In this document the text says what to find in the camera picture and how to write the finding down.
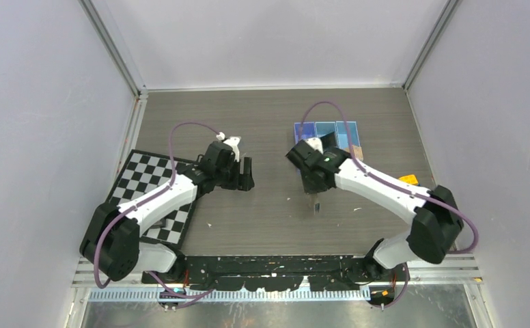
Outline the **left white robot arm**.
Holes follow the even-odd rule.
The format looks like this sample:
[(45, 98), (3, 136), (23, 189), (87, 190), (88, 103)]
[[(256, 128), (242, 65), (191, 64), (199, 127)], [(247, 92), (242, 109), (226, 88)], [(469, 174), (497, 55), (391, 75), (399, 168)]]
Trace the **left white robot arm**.
[(153, 271), (169, 283), (184, 277), (185, 265), (176, 251), (141, 237), (169, 213), (217, 187), (251, 190), (251, 159), (241, 157), (240, 141), (237, 136), (213, 141), (196, 161), (172, 167), (169, 180), (155, 189), (120, 205), (104, 202), (96, 207), (79, 252), (92, 263), (97, 287), (105, 288), (133, 271)]

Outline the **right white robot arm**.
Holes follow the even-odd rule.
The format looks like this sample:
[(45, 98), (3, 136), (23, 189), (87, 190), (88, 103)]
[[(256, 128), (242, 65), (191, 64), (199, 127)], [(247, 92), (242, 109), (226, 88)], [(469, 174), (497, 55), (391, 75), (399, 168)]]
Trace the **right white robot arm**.
[(318, 138), (300, 140), (287, 159), (301, 174), (308, 194), (340, 189), (360, 195), (404, 220), (409, 229), (382, 238), (360, 261), (361, 271), (383, 280), (399, 264), (440, 264), (464, 227), (452, 192), (407, 184), (360, 162), (345, 150), (322, 148)]

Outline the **grey blue card holder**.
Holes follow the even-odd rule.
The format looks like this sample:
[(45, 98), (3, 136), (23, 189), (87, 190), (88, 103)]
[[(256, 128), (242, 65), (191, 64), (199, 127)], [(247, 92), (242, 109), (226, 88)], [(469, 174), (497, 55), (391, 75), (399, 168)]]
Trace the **grey blue card holder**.
[(321, 209), (320, 196), (318, 193), (311, 193), (308, 196), (309, 207), (312, 210), (313, 215), (318, 215)]

